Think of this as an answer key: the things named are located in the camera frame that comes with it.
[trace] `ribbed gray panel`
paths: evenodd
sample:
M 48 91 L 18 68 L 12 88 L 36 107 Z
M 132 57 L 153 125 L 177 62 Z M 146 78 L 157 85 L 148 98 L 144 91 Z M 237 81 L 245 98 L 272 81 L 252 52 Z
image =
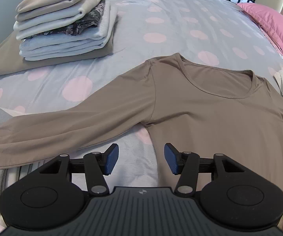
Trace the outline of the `ribbed gray panel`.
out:
M 176 197 L 169 188 L 117 187 L 94 198 L 69 224 L 43 232 L 8 228 L 2 236 L 282 236 L 277 228 L 236 232 L 208 220 L 194 200 Z

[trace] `stack of folded clothes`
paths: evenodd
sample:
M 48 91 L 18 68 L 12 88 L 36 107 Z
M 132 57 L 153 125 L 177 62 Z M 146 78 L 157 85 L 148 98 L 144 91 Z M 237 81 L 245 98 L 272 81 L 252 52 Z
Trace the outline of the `stack of folded clothes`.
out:
M 39 61 L 103 48 L 112 39 L 117 8 L 110 0 L 23 0 L 16 12 L 19 55 Z

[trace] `polka dot bed sheet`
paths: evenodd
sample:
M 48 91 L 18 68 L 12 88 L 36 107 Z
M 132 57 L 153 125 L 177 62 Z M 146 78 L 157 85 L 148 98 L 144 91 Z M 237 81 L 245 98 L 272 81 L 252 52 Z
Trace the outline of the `polka dot bed sheet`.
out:
M 176 52 L 199 64 L 251 69 L 278 89 L 273 74 L 283 67 L 282 58 L 234 3 L 225 0 L 113 1 L 118 6 L 118 22 L 112 55 L 0 76 L 0 108 L 18 114 L 68 109 L 145 60 Z M 106 177 L 111 189 L 157 186 L 154 148 L 141 125 L 108 143 L 72 152 L 70 156 L 82 158 L 91 151 L 103 152 L 111 143 L 118 143 L 120 148 L 117 165 L 112 175 Z M 22 167 L 19 177 L 42 164 Z M 86 189 L 84 175 L 74 175 L 73 182 Z

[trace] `pink pillow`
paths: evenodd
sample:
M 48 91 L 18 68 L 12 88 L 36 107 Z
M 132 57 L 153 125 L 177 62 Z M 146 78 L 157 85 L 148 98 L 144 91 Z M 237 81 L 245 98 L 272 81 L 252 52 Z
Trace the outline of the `pink pillow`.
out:
M 238 3 L 257 21 L 283 52 L 283 15 L 274 9 L 257 3 Z

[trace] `shirt neckline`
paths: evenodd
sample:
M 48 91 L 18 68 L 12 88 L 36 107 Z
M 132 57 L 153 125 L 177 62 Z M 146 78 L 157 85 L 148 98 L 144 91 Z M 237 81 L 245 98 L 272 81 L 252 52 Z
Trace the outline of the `shirt neckline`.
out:
M 237 71 L 237 70 L 229 70 L 229 69 L 224 69 L 224 68 L 219 68 L 219 67 L 212 67 L 212 66 L 206 66 L 206 65 L 201 65 L 201 64 L 196 64 L 193 63 L 189 60 L 187 60 L 186 58 L 184 58 L 183 56 L 181 56 L 180 53 L 175 53 L 174 54 L 175 57 L 177 58 L 177 62 L 183 72 L 183 74 L 185 75 L 185 77 L 187 78 L 187 80 L 193 84 L 196 88 L 198 88 L 199 90 L 211 94 L 211 95 L 215 95 L 218 97 L 223 97 L 223 98 L 231 98 L 231 99 L 240 99 L 240 98 L 247 98 L 249 97 L 251 94 L 253 94 L 255 92 L 255 90 L 257 89 L 256 86 L 258 85 L 258 81 L 257 81 L 257 77 L 255 75 L 255 73 L 252 70 L 241 70 L 241 71 Z M 184 63 L 189 63 L 191 65 L 194 66 L 199 66 L 199 67 L 206 67 L 206 68 L 211 68 L 211 69 L 215 69 L 215 70 L 219 70 L 219 71 L 224 71 L 224 72 L 228 72 L 228 73 L 234 73 L 234 74 L 241 74 L 241 73 L 247 73 L 248 75 L 252 76 L 252 84 L 251 84 L 251 88 L 249 89 L 249 91 L 243 95 L 243 96 L 230 96 L 230 95 L 221 95 L 221 94 L 216 94 L 216 93 L 212 93 L 208 90 L 203 89 L 202 87 L 200 87 L 188 74 L 188 72 L 185 69 Z

